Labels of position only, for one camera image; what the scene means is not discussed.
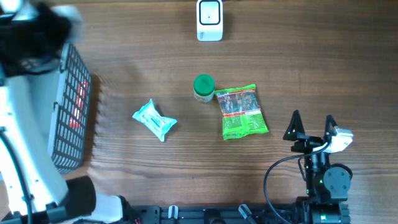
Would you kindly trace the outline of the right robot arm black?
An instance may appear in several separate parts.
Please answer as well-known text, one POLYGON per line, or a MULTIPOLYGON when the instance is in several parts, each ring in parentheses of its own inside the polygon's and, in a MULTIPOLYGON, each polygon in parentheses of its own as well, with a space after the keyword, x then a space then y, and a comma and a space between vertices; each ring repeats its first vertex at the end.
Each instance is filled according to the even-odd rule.
POLYGON ((299 166, 306 184, 307 195, 297 197, 292 223, 349 223, 348 190, 352 170, 343 164, 331 164, 330 155, 344 151, 352 142, 351 130, 341 128, 331 115, 326 117, 324 136, 305 134, 299 110, 292 118, 283 139, 292 141, 292 152, 301 154, 304 165, 299 166))

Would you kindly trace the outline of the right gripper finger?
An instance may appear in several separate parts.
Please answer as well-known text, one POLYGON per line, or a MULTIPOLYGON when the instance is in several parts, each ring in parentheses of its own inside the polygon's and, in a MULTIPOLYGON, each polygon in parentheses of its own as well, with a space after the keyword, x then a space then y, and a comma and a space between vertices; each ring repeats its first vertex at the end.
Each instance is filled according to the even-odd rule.
POLYGON ((305 130, 302 124, 299 110, 295 110, 292 114, 288 128, 283 136, 283 140, 299 140, 305 136, 305 130))
POLYGON ((325 134, 323 136, 323 140, 325 142, 329 141, 331 136, 333 135, 333 128, 336 126, 336 121, 334 120, 333 116, 329 114, 326 117, 325 121, 325 134))

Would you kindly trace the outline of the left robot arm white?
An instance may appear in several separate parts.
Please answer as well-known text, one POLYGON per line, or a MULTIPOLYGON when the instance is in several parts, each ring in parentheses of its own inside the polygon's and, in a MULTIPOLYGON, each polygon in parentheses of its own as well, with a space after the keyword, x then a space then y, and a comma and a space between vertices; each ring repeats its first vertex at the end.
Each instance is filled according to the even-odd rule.
POLYGON ((133 223, 122 196, 90 177, 65 179, 83 162, 92 89, 75 46, 73 6, 1 2, 1 175, 4 223, 133 223))

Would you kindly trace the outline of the teal wet wipes pack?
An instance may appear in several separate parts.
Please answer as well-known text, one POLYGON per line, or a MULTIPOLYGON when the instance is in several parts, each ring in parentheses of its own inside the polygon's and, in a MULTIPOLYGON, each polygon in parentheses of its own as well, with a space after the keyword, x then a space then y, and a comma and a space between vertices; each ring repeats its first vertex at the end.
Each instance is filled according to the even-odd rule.
POLYGON ((166 134, 177 123, 174 118, 161 116, 156 110, 152 99, 142 106, 139 111, 136 111, 132 117, 149 128, 161 142, 165 141, 166 134))

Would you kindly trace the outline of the green snack bag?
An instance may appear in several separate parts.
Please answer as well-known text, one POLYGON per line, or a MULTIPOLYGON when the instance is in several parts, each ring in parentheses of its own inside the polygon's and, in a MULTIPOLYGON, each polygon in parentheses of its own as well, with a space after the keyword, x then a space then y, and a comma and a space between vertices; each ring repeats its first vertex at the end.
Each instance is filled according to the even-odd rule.
POLYGON ((216 90, 215 96, 223 115, 224 140, 269 132, 257 100, 255 84, 216 90))

